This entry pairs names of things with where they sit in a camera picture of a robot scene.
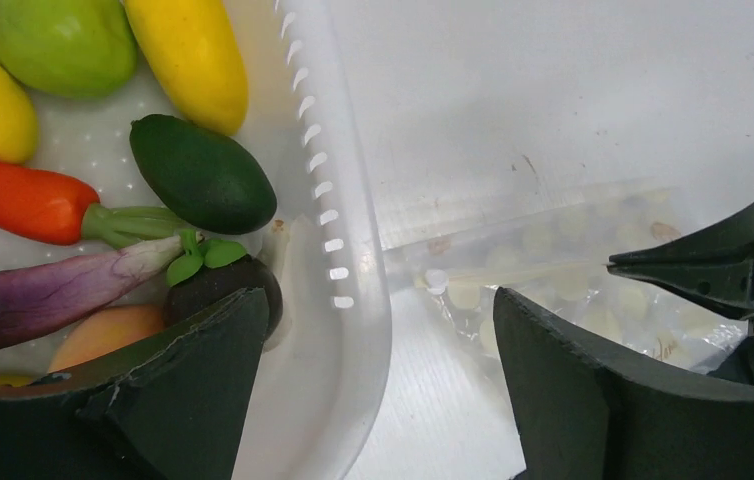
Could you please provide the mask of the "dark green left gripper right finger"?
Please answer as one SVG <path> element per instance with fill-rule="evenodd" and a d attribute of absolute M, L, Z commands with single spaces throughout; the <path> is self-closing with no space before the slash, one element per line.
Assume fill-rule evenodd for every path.
<path fill-rule="evenodd" d="M 499 289 L 527 479 L 754 479 L 754 386 L 657 361 Z"/>

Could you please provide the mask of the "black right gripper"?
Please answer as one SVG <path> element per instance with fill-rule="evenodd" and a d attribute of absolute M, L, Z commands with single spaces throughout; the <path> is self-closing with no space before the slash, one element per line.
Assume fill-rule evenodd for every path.
<path fill-rule="evenodd" d="M 609 257 L 610 274 L 658 286 L 733 320 L 754 318 L 754 202 L 658 247 Z M 710 377 L 754 386 L 754 319 Z"/>

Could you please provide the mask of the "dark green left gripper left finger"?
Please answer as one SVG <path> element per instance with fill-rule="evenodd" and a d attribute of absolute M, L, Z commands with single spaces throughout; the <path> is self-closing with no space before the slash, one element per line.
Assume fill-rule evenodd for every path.
<path fill-rule="evenodd" d="M 243 289 L 165 331 L 0 387 L 0 479 L 228 479 L 269 316 Z"/>

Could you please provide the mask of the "clear polka dot zip bag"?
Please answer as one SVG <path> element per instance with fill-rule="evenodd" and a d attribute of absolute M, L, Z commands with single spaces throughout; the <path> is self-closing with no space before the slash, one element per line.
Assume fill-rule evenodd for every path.
<path fill-rule="evenodd" d="M 695 228 L 682 193 L 660 187 L 397 247 L 387 266 L 391 280 L 416 290 L 491 378 L 500 373 L 493 308 L 502 287 L 607 340 L 707 373 L 742 341 L 744 323 L 606 269 L 613 254 L 659 246 Z"/>

